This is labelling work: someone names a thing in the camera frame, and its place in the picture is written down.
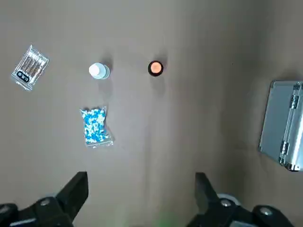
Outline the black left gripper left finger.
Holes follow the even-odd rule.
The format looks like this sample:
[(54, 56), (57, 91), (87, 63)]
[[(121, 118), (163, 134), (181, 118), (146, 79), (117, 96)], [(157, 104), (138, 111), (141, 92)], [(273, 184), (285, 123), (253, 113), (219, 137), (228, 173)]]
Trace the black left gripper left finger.
[(72, 227), (89, 196), (88, 173), (78, 172), (55, 196), (41, 198), (20, 210), (14, 203), (0, 205), (2, 227)]

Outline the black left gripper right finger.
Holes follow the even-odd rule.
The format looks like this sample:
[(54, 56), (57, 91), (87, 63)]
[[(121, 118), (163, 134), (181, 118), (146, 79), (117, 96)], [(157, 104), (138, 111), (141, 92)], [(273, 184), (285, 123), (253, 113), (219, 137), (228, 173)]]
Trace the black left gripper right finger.
[(292, 227), (290, 220), (269, 205), (256, 205), (252, 211), (229, 197), (220, 198), (203, 172), (195, 174), (195, 200), (198, 213), (189, 227)]

